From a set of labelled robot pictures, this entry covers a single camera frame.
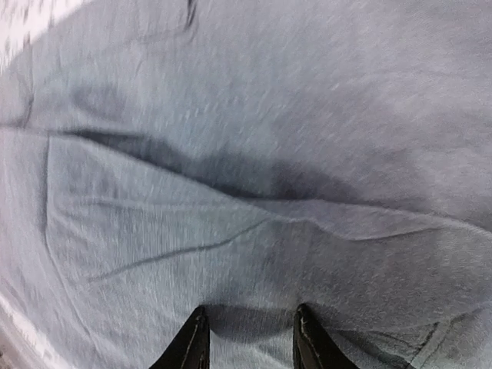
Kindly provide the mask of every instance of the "gray fabric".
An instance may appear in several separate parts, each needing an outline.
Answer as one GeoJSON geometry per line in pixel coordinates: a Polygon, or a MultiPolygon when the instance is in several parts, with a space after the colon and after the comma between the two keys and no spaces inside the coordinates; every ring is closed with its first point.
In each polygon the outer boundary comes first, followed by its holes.
{"type": "Polygon", "coordinates": [[[86,6],[0,81],[0,293],[80,369],[199,304],[213,367],[290,367],[301,302],[363,369],[489,367],[491,15],[86,6]]]}

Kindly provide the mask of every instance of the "gray pants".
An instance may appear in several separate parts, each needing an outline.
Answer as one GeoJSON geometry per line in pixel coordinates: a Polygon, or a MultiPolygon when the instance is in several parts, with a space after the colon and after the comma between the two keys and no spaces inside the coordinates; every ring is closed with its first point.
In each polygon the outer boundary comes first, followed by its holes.
{"type": "Polygon", "coordinates": [[[490,367],[486,1],[106,0],[0,80],[0,294],[80,369],[490,367]]]}

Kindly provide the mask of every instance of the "floor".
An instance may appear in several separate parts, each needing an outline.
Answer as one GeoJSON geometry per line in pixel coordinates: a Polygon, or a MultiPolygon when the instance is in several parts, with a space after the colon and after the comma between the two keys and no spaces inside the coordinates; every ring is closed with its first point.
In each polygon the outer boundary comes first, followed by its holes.
{"type": "Polygon", "coordinates": [[[0,73],[26,45],[89,1],[0,0],[0,73]]]}
{"type": "MultiPolygon", "coordinates": [[[[22,49],[91,0],[0,0],[0,74],[22,49]]],[[[40,369],[42,339],[0,306],[0,369],[40,369]]],[[[69,367],[52,362],[50,367],[69,367]]]]}

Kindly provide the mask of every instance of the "pocket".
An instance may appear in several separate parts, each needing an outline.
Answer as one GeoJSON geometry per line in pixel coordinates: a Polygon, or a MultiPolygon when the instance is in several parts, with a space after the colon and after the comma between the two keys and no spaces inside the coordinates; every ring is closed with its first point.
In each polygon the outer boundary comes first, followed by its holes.
{"type": "Polygon", "coordinates": [[[80,138],[52,138],[47,240],[62,273],[87,281],[227,243],[265,212],[80,138]]]}

